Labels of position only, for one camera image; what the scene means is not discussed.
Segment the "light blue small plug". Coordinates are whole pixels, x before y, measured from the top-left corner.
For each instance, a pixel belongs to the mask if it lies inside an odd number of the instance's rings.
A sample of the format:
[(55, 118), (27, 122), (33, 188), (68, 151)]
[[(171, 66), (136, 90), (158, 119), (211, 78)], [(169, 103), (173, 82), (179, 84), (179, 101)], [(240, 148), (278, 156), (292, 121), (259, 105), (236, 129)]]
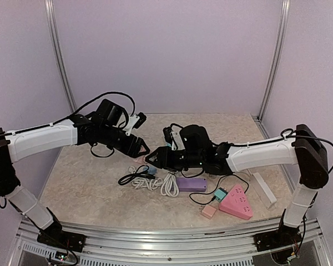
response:
[(148, 166), (148, 174), (155, 175), (157, 173), (157, 169), (154, 166)]

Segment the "purple power strip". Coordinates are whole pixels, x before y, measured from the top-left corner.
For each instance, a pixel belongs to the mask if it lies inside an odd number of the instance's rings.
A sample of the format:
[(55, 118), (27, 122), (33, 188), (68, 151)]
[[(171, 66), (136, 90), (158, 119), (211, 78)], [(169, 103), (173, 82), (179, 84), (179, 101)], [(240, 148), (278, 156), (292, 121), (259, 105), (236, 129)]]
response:
[(176, 184), (180, 192), (205, 192), (207, 181), (204, 178), (177, 177)]

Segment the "teal plug adapter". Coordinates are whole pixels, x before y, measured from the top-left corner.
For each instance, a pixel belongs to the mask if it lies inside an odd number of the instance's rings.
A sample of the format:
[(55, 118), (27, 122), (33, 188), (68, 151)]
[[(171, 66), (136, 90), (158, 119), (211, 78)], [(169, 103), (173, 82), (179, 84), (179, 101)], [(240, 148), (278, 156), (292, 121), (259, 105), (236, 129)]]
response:
[(221, 202), (226, 196), (228, 192), (223, 188), (218, 188), (213, 195), (213, 200), (216, 200), (217, 202)]

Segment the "pink triangular power strip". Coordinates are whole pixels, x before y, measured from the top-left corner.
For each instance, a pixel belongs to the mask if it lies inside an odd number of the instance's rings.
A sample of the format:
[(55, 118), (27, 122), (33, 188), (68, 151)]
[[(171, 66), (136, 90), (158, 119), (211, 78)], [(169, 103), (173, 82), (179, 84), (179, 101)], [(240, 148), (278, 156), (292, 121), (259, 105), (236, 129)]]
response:
[(219, 210), (232, 216), (249, 220), (253, 210), (240, 184), (236, 184), (219, 203)]

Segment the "white power strip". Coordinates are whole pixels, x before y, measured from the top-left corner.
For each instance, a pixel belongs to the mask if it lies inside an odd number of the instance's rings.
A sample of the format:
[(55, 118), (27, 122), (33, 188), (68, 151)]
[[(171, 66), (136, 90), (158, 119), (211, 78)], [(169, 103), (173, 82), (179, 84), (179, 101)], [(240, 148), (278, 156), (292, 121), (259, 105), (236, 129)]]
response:
[(270, 209), (277, 202), (277, 198), (267, 183), (264, 181), (261, 174), (258, 172), (252, 173), (250, 177), (250, 183), (266, 209)]

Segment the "pink small plug adapter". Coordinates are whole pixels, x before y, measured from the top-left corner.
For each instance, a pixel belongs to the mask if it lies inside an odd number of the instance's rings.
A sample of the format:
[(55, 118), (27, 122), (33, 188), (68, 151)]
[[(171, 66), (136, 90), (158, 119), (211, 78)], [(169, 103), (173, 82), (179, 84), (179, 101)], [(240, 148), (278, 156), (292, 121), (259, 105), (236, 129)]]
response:
[(141, 148), (140, 151), (137, 153), (137, 157), (133, 158), (133, 161), (139, 164), (143, 164), (145, 162), (145, 156), (148, 154), (145, 148)]

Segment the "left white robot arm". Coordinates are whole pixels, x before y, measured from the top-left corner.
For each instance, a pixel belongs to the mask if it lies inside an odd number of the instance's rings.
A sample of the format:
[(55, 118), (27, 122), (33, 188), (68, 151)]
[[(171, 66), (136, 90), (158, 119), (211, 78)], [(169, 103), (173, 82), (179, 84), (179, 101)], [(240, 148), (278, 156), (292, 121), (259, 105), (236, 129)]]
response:
[(132, 130), (146, 119), (143, 113), (129, 115), (125, 108), (104, 99), (88, 115), (75, 113), (59, 122), (17, 131), (0, 128), (0, 197), (27, 216), (54, 246), (62, 246), (67, 232), (55, 215), (21, 185), (13, 164), (48, 150), (84, 144), (102, 144), (131, 158), (145, 156), (150, 149)]

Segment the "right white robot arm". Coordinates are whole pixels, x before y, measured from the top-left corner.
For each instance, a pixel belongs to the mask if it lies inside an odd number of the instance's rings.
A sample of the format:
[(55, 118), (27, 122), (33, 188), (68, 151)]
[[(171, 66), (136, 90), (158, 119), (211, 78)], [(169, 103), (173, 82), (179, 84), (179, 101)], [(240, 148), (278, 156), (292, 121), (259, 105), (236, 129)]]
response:
[(284, 210), (280, 224), (273, 233), (273, 242), (284, 246), (299, 232), (307, 210), (314, 202), (319, 189), (329, 181), (327, 151), (323, 141), (304, 124), (295, 131), (283, 131), (279, 137), (233, 144), (214, 144), (206, 129), (189, 125), (180, 130), (182, 150), (169, 146), (158, 147), (146, 156), (147, 163), (169, 171), (202, 168), (211, 175), (231, 175), (242, 170), (272, 165), (298, 165), (299, 182), (291, 202)]

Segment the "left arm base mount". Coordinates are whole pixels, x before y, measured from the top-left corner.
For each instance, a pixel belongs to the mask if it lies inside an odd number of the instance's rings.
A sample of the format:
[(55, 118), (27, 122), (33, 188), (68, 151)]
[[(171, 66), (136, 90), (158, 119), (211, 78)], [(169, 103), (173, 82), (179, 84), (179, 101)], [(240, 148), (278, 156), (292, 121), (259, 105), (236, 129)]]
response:
[(83, 234), (66, 231), (61, 231), (56, 236), (48, 236), (43, 232), (38, 235), (37, 241), (51, 247), (81, 253), (86, 238), (87, 237)]

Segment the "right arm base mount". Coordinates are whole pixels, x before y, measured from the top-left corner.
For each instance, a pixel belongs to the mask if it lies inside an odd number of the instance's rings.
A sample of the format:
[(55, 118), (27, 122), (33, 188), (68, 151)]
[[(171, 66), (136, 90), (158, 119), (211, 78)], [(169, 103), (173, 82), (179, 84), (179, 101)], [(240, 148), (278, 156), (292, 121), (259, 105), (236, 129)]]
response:
[(299, 231), (279, 232), (278, 230), (274, 230), (254, 235), (254, 242), (258, 252), (292, 245), (295, 242), (301, 242), (301, 240), (302, 236)]

